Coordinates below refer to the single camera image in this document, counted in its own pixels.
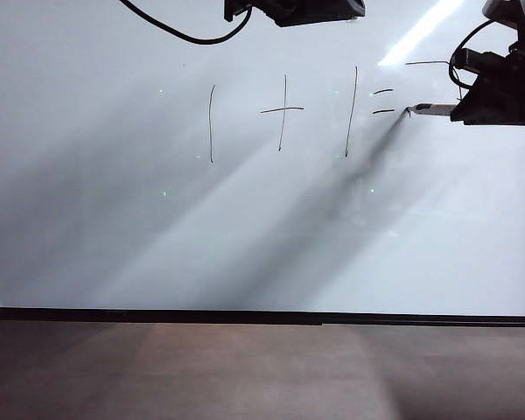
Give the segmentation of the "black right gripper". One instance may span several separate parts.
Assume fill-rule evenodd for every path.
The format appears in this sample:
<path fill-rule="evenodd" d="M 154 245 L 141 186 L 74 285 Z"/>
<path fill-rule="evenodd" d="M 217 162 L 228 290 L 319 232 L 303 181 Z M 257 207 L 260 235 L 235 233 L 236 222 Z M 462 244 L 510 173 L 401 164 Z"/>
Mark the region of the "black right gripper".
<path fill-rule="evenodd" d="M 479 74 L 450 112 L 452 123 L 525 126 L 525 74 Z"/>

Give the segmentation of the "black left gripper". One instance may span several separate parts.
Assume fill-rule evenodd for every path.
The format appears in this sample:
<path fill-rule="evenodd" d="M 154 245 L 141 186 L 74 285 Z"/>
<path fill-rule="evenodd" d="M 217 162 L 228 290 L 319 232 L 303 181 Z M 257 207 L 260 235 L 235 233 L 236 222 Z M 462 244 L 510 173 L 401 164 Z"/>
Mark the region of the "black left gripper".
<path fill-rule="evenodd" d="M 363 18 L 366 6 L 354 0 L 262 1 L 262 11 L 280 27 Z"/>

